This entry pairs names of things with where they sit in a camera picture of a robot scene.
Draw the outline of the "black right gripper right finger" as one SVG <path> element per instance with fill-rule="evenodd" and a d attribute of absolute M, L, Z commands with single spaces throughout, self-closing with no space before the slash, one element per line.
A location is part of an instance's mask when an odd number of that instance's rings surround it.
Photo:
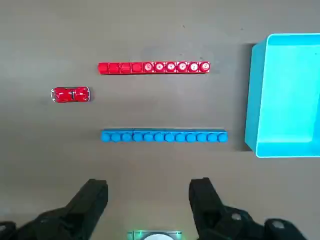
<path fill-rule="evenodd" d="M 290 221 L 269 218 L 264 224 L 242 209 L 225 205 L 207 177 L 192 179 L 188 199 L 199 240 L 304 240 Z"/>

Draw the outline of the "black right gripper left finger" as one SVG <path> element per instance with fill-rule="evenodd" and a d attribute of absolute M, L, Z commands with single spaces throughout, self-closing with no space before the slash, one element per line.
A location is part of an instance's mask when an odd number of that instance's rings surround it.
<path fill-rule="evenodd" d="M 41 213 L 17 227 L 0 223 L 2 240 L 89 240 L 108 204 L 105 180 L 89 179 L 64 207 Z"/>

